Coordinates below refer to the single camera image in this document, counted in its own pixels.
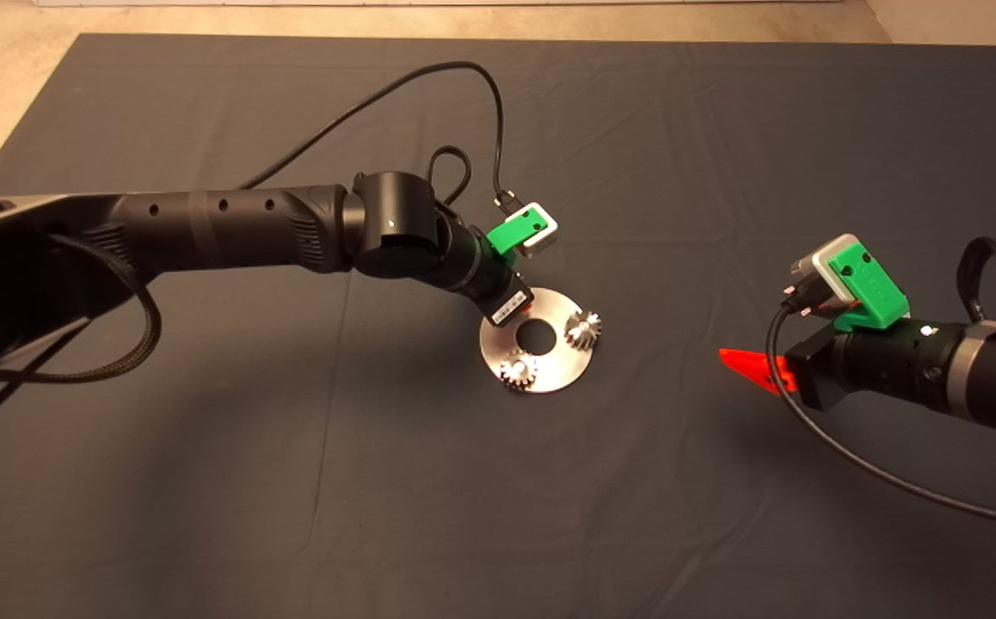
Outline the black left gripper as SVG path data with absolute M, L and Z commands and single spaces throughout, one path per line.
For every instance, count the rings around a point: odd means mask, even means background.
M 455 293 L 470 299 L 494 328 L 505 328 L 536 302 L 531 287 L 478 230 L 456 236 Z

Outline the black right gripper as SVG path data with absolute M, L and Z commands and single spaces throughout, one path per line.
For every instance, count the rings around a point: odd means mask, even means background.
M 857 306 L 856 299 L 798 299 L 796 314 L 841 315 Z M 784 391 L 797 392 L 805 407 L 817 411 L 832 410 L 852 393 L 872 392 L 947 413 L 950 365 L 965 330 L 963 325 L 823 328 L 774 357 L 776 371 L 764 352 L 721 348 L 718 356 L 725 367 L 773 395 L 781 392 L 777 376 Z

